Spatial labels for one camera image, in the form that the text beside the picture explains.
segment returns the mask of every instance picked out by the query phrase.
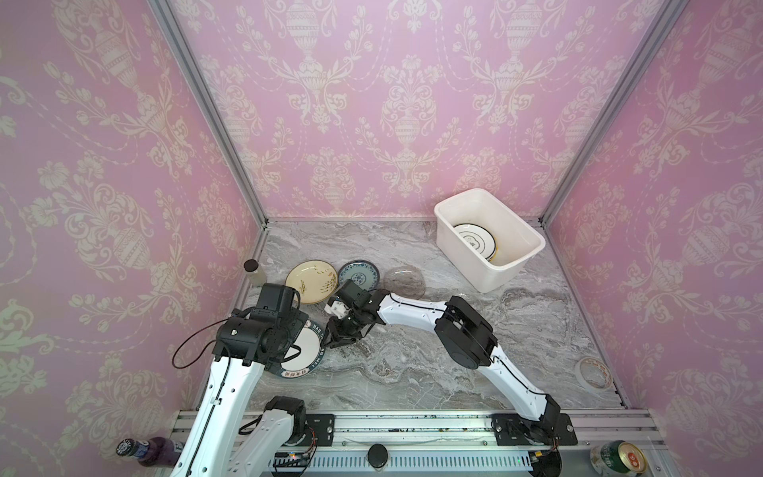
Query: wall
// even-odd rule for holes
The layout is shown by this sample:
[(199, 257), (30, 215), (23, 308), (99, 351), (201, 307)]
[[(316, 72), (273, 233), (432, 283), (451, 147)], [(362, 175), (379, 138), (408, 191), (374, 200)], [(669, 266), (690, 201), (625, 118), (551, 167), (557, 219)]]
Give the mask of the wall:
[(271, 218), (538, 217), (661, 0), (172, 0)]
[(0, 52), (0, 475), (138, 475), (255, 225), (146, 2), (5, 0)]
[(763, 3), (689, 2), (552, 223), (684, 477), (763, 451)]

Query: marble surface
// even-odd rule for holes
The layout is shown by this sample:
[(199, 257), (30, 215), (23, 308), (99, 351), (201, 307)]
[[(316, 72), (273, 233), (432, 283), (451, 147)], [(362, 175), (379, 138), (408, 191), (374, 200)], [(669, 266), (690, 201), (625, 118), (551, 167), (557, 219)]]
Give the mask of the marble surface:
[[(379, 272), (413, 265), (427, 281), (425, 299), (463, 296), (493, 325), (509, 358), (562, 408), (619, 408), (614, 390), (591, 394), (575, 378), (575, 363), (600, 354), (549, 246), (511, 282), (477, 292), (435, 244), (435, 222), (275, 222), (262, 253), (268, 281), (283, 283), (299, 263), (322, 259), (337, 270), (367, 259)], [(246, 305), (256, 303), (259, 289)], [(325, 324), (324, 303), (303, 305)], [(274, 395), (304, 399), (318, 409), (511, 408), (476, 371), (453, 362), (437, 336), (400, 326), (376, 326), (363, 341), (327, 350), (309, 375), (283, 379), (265, 373), (250, 400), (260, 410)]]

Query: green can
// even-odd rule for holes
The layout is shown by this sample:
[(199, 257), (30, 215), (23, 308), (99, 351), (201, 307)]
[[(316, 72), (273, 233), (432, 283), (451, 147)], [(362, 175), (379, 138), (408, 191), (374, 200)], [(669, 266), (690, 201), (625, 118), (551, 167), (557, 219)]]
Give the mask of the green can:
[(591, 465), (606, 477), (636, 477), (646, 472), (646, 457), (633, 444), (614, 440), (591, 449)]

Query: purple bottle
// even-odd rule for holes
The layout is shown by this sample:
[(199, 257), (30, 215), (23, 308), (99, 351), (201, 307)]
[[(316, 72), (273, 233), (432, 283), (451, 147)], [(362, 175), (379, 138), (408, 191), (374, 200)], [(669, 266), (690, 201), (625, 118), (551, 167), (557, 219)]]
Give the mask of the purple bottle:
[(182, 452), (182, 442), (165, 437), (125, 439), (117, 445), (118, 456), (138, 459), (143, 467), (174, 467)]

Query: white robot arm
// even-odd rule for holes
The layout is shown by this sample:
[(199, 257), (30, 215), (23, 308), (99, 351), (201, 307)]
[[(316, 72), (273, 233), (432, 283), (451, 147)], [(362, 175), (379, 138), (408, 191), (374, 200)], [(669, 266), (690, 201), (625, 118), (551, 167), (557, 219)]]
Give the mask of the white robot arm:
[(256, 307), (235, 310), (217, 331), (207, 389), (172, 477), (259, 477), (279, 447), (304, 438), (304, 402), (276, 396), (230, 455), (255, 385), (264, 371), (284, 362), (307, 320), (299, 304), (292, 307), (295, 293), (266, 283)]
[(434, 332), (461, 366), (487, 377), (513, 404), (527, 426), (527, 436), (552, 443), (560, 408), (508, 359), (493, 327), (459, 296), (448, 301), (404, 298), (387, 290), (362, 290), (345, 282), (329, 298), (324, 346), (345, 346), (362, 339), (376, 324), (404, 324)]
[[(295, 297), (298, 293), (293, 288), (266, 283), (255, 307), (235, 310), (217, 331), (209, 383), (172, 477), (258, 477), (279, 447), (304, 439), (304, 402), (276, 396), (230, 457), (256, 383), (296, 348), (294, 343), (307, 321), (299, 304), (292, 306)], [(375, 324), (404, 324), (434, 332), (453, 360), (477, 369), (506, 395), (525, 423), (528, 439), (546, 445), (555, 442), (559, 405), (507, 358), (491, 325), (463, 298), (412, 300), (386, 290), (366, 292), (347, 281), (329, 298), (326, 311), (332, 315), (324, 340), (329, 348), (355, 343)]]

